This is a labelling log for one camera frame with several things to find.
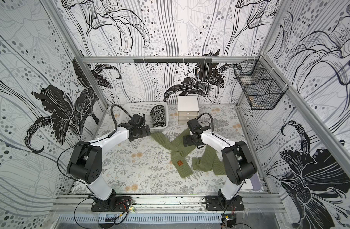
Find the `black white patterned knit scarf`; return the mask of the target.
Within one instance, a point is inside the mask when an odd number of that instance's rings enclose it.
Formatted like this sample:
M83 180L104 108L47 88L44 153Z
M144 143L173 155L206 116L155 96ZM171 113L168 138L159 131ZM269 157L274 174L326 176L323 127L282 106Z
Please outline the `black white patterned knit scarf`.
M161 128L166 126L166 113L163 105L155 105L150 111L152 119L152 128Z

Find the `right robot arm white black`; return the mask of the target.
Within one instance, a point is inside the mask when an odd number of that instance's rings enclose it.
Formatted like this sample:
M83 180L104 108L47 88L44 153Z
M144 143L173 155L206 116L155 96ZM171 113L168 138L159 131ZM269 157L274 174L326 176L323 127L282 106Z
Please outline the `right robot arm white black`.
M217 196L206 196L205 204L208 211L244 210L239 192L246 180L252 178L258 171L255 159L244 141L235 142L216 135L211 127L201 126L198 120L187 122L190 135L183 137L183 145L210 146L222 154L223 165L227 175L224 186Z

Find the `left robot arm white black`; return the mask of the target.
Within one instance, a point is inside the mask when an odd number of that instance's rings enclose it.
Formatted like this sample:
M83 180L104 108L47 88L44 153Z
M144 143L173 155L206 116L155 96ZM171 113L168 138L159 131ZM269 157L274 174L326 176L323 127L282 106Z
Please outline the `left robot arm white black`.
M145 124L145 115L134 114L128 123L115 124L110 133L90 142L80 141L73 149L67 172L82 181L93 193L92 212L115 211L116 192L102 175L102 154L126 140L150 136L150 128Z

